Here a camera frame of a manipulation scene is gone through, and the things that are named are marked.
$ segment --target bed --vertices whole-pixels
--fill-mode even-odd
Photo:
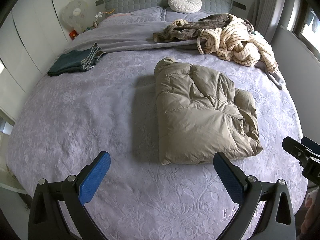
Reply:
[[[281,146],[287,136],[302,138],[286,87],[279,90],[258,68],[200,55],[193,41],[157,46],[152,41],[154,30],[177,18],[231,12],[232,0],[202,1],[199,13],[183,15],[166,8],[164,0],[105,0],[106,10],[115,8],[117,14],[76,37],[65,52],[97,42],[108,54],[88,72],[44,76],[13,128],[7,165],[31,196],[40,178],[61,181],[105,150],[111,168],[86,208],[108,239],[215,239],[238,206],[213,165],[161,165],[158,159],[153,71],[159,60],[171,56],[216,69],[253,94],[264,150],[233,163],[261,181],[286,180],[297,212],[307,180],[299,162]],[[244,239],[262,208],[260,203]]]

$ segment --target floor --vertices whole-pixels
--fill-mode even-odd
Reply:
[[[0,208],[20,239],[28,240],[30,210],[18,193],[0,187]]]

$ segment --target bedspread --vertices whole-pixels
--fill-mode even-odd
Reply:
[[[87,46],[97,39],[103,47],[99,28],[84,33],[97,35],[83,40]],[[71,46],[80,46],[81,36]],[[105,150],[111,167],[85,206],[108,239],[215,239],[238,206],[213,165],[159,162],[153,71],[167,56],[213,68],[252,93],[264,150],[233,164],[261,181],[285,179],[296,212],[307,180],[299,162],[281,146],[286,136],[302,137],[287,89],[279,90],[258,68],[200,55],[196,49],[113,52],[88,72],[44,76],[23,107],[7,153],[7,165],[26,191],[33,196],[40,178],[54,182],[78,174]],[[253,232],[262,207],[260,203],[244,238]],[[66,220],[75,231],[69,215]]]

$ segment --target cabinet door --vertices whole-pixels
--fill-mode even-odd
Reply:
[[[68,44],[52,0],[19,0],[12,15],[27,52],[45,73]]]
[[[0,73],[0,109],[16,121],[26,101],[26,93],[6,68]]]
[[[0,29],[0,58],[10,75],[27,93],[41,78],[41,72],[24,48],[9,14]]]

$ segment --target fan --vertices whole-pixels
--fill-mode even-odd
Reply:
[[[80,34],[86,29],[86,18],[88,17],[88,4],[82,0],[74,0],[63,8],[61,13],[62,20],[73,27]]]

